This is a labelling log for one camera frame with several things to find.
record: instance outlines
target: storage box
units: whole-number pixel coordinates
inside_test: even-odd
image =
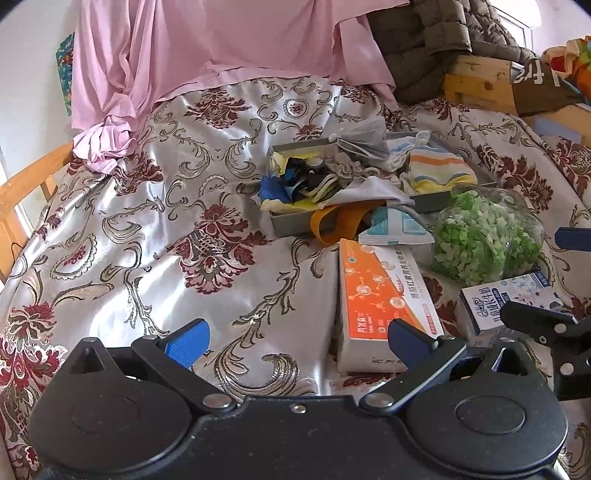
[[[416,134],[416,132],[390,133],[386,135],[386,140],[401,137],[414,137],[416,136]],[[328,145],[332,144],[328,141],[327,138],[319,138],[318,140],[307,140],[303,142],[295,142],[270,147],[267,154],[268,168],[270,170],[271,157],[275,152],[280,153],[284,157],[293,157],[298,154],[301,155],[318,150],[323,151],[322,147],[326,147]],[[439,140],[437,137],[435,137],[435,135],[431,135],[428,145],[432,147],[444,148],[450,153],[461,156],[464,159],[464,161],[470,166],[470,168],[474,170],[476,178],[478,179],[478,185],[483,185],[485,187],[496,187],[497,180],[489,172],[484,170],[479,165],[473,163],[465,155],[462,155],[460,151],[447,145],[445,142]],[[449,204],[450,192],[417,194],[411,195],[411,198],[415,201],[415,205],[413,208],[417,211],[417,213],[436,212],[438,210],[444,209]],[[287,213],[285,215],[277,215],[271,212],[271,222],[273,223],[273,228],[275,230],[276,236],[282,237],[291,235],[301,235],[302,233],[310,233],[310,218],[312,217],[312,213],[313,212],[297,212]],[[335,225],[334,222],[334,217],[329,216],[325,220],[324,227],[327,229],[332,229]]]
[[[542,272],[463,288],[456,305],[456,322],[472,346],[486,347],[499,337],[514,336],[500,315],[501,307],[510,300],[547,310],[563,306]]]
[[[388,324],[401,318],[436,338],[443,328],[410,247],[340,241],[340,372],[403,372],[388,347]]]

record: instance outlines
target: orange strap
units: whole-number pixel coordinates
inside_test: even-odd
[[[368,200],[366,202],[345,203],[344,205],[331,205],[330,207],[316,210],[310,218],[312,233],[325,245],[333,245],[341,238],[354,240],[357,229],[363,216],[374,208],[384,205],[385,200]],[[320,224],[324,217],[337,210],[336,227],[324,235],[320,233]]]

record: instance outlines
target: crumpled pink fabric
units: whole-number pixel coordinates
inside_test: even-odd
[[[408,0],[82,0],[74,37],[74,154],[110,173],[158,100],[257,77],[394,80],[365,14]]]

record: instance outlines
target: striped towel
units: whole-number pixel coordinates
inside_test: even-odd
[[[476,174],[462,157],[427,145],[411,150],[406,178],[417,193],[450,190],[460,181],[478,184]]]

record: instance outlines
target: wooden bed frame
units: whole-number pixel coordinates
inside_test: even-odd
[[[47,201],[51,200],[57,191],[52,175],[72,161],[72,147],[69,143],[56,148],[0,186],[0,280],[3,283],[28,241],[15,207],[37,187],[41,187]]]
[[[486,110],[516,115],[511,78],[519,67],[510,61],[460,55],[446,76],[445,97],[454,102]],[[541,116],[564,125],[582,136],[581,143],[591,147],[591,111],[570,105]],[[534,117],[524,118],[532,124]],[[73,159],[72,143],[62,145],[17,173],[0,186],[0,280],[6,282],[14,261],[28,238],[15,207],[37,187],[46,200],[57,191],[52,175]]]

